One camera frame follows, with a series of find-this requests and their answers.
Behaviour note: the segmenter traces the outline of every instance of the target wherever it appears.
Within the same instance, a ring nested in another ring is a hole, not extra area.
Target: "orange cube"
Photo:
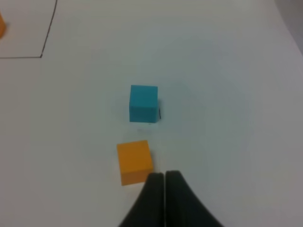
[[[121,183],[145,182],[153,172],[152,157],[146,140],[117,145]]]
[[[6,25],[4,23],[4,20],[1,16],[1,14],[0,14],[0,38],[2,38],[2,36],[4,35],[5,29],[6,29]]]

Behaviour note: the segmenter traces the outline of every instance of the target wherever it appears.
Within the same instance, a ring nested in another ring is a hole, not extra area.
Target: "black line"
[[[41,58],[40,56],[36,56],[36,57],[1,57],[0,59],[27,59],[27,58]]]
[[[43,45],[43,49],[42,49],[42,53],[40,55],[40,58],[42,58],[42,56],[43,56],[43,52],[44,52],[44,49],[45,49],[45,46],[46,46],[47,38],[48,38],[48,35],[51,31],[51,26],[53,24],[53,18],[55,17],[55,13],[56,13],[56,9],[57,9],[57,3],[58,3],[58,0],[56,0],[55,8],[53,9],[53,15],[52,15],[51,23],[49,24],[49,27],[48,27],[47,35],[46,35],[46,38],[45,38],[45,42],[44,42],[44,45]]]
[[[44,49],[45,49],[45,46],[46,46],[47,38],[49,36],[49,33],[51,31],[51,26],[53,24],[53,18],[54,18],[55,13],[56,13],[57,4],[58,4],[58,0],[56,0],[56,2],[55,2],[55,7],[53,9],[53,15],[52,15],[51,23],[50,23],[50,25],[48,27],[48,31],[47,31],[47,34],[46,34],[45,42],[44,42],[44,45],[43,45],[42,52],[41,52],[40,56],[35,56],[35,57],[33,57],[33,56],[26,56],[26,57],[0,57],[0,59],[37,59],[37,58],[42,58],[43,52],[44,52]]]

